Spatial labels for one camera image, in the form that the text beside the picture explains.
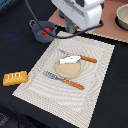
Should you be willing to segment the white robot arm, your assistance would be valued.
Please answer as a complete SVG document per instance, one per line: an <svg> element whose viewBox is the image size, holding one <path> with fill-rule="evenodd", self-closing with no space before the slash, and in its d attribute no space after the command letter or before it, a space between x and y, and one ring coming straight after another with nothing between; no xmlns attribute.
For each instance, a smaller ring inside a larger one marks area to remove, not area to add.
<svg viewBox="0 0 128 128"><path fill-rule="evenodd" d="M52 3L80 29L95 30L102 15L105 0L51 0Z"/></svg>

